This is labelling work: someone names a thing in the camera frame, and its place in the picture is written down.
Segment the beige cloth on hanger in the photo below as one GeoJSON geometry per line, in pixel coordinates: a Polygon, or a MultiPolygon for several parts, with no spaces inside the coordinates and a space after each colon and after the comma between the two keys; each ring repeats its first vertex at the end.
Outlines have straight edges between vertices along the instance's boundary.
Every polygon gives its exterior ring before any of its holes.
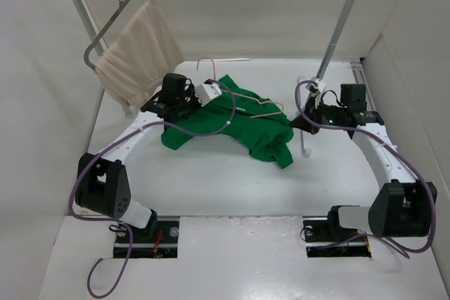
{"type": "Polygon", "coordinates": [[[96,60],[94,70],[119,104],[141,107],[163,77],[184,61],[162,9],[156,0],[147,0],[96,60]]]}

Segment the green t shirt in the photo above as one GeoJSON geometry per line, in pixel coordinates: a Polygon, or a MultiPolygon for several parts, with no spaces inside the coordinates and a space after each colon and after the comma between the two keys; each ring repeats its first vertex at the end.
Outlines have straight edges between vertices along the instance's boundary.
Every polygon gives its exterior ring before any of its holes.
{"type": "MultiPolygon", "coordinates": [[[[263,162],[276,162],[281,169],[293,163],[288,143],[294,136],[290,120],[269,98],[239,87],[225,75],[219,79],[236,94],[236,112],[231,124],[221,131],[244,145],[249,155],[263,162]]],[[[177,125],[194,133],[211,133],[222,127],[231,117],[233,104],[230,94],[220,97],[194,112],[177,125]]]]}

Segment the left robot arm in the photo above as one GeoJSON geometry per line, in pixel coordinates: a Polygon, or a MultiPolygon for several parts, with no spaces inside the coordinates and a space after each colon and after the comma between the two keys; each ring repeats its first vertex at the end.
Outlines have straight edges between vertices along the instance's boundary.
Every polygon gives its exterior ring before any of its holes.
{"type": "Polygon", "coordinates": [[[157,231],[156,211],[141,205],[131,195],[127,162],[175,123],[189,117],[204,103],[203,87],[176,73],[163,77],[162,86],[139,109],[134,121],[105,154],[82,155],[74,202],[132,227],[141,241],[152,240],[157,231]]]}

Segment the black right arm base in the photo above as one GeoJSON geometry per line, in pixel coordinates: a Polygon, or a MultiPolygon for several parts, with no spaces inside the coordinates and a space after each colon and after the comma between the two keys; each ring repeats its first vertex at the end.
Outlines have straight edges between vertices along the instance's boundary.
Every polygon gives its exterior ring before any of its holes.
{"type": "Polygon", "coordinates": [[[367,237],[344,243],[359,234],[356,229],[334,228],[326,216],[306,216],[302,225],[300,238],[306,243],[307,258],[371,258],[367,237]]]}

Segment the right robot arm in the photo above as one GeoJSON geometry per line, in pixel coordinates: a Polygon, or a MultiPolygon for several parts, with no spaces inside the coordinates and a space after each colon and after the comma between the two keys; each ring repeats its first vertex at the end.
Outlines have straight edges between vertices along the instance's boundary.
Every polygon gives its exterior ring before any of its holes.
{"type": "Polygon", "coordinates": [[[350,229],[377,237],[428,237],[436,226],[437,189],[404,159],[387,135],[382,117],[370,111],[363,84],[343,84],[336,105],[323,101],[327,90],[319,79],[304,80],[311,94],[298,104],[300,114],[292,128],[316,134],[322,129],[345,131],[363,153],[379,186],[368,207],[333,207],[325,222],[327,235],[342,239],[350,229]]]}

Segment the aluminium rail right side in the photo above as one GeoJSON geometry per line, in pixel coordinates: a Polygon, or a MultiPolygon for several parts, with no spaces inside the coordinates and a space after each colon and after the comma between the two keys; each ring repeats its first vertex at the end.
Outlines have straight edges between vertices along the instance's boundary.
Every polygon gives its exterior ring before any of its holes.
{"type": "Polygon", "coordinates": [[[361,61],[352,61],[349,63],[352,73],[354,75],[355,82],[357,84],[364,84],[366,87],[366,102],[368,104],[369,110],[376,110],[375,104],[373,102],[373,97],[371,95],[371,91],[368,86],[368,82],[366,80],[364,68],[361,61]]]}

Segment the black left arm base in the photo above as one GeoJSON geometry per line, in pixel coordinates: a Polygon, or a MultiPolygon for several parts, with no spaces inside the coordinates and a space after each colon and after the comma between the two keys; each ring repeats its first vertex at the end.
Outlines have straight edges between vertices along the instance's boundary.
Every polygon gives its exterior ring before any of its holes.
{"type": "MultiPolygon", "coordinates": [[[[175,259],[178,255],[179,217],[163,216],[157,221],[154,236],[148,237],[143,230],[131,228],[133,244],[131,259],[175,259]]],[[[129,233],[123,225],[109,225],[109,231],[115,234],[112,255],[115,259],[125,258],[129,248],[129,233]]]]}

